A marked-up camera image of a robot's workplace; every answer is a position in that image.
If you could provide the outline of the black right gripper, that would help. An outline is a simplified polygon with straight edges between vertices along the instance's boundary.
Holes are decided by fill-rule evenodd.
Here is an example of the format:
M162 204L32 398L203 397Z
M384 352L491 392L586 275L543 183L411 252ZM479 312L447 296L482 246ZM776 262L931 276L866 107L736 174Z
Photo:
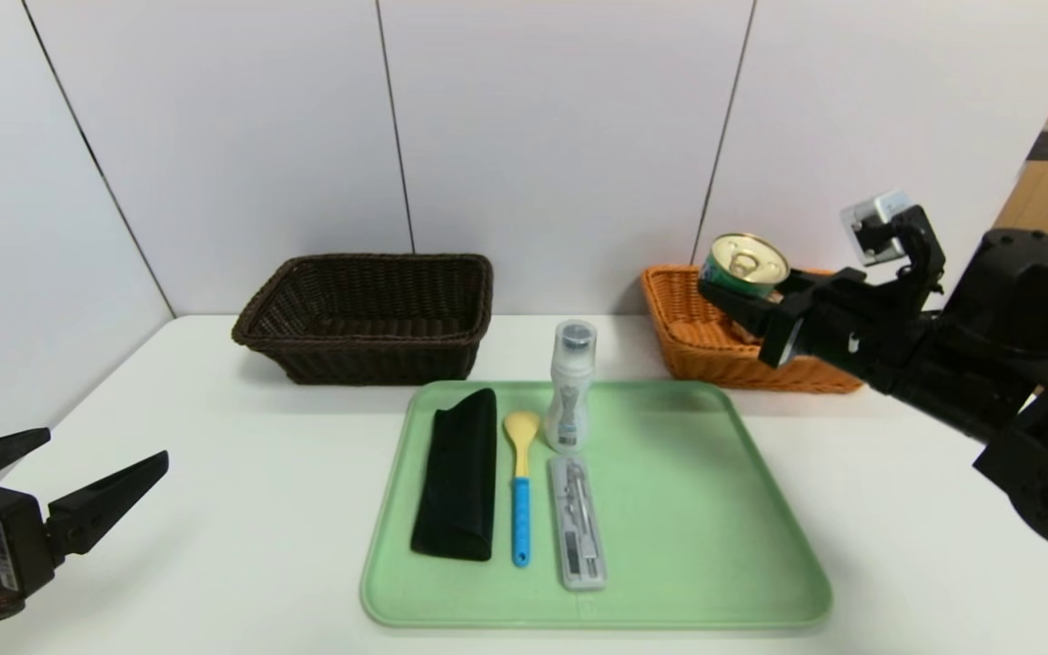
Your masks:
M782 294L781 303L772 294ZM860 270L792 268L781 283L699 278L713 307L762 339L761 361L780 368L811 356L844 370L889 397L897 374L879 348L905 320L902 274L873 285Z

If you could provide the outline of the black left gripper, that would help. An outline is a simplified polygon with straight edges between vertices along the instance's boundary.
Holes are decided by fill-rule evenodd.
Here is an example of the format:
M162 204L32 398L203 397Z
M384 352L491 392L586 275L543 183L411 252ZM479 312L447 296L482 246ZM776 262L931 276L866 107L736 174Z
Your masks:
M0 437L0 471L49 443L50 428ZM169 471L155 453L47 505L46 532L32 495L0 488L0 592L32 596L54 578L66 556L86 555Z

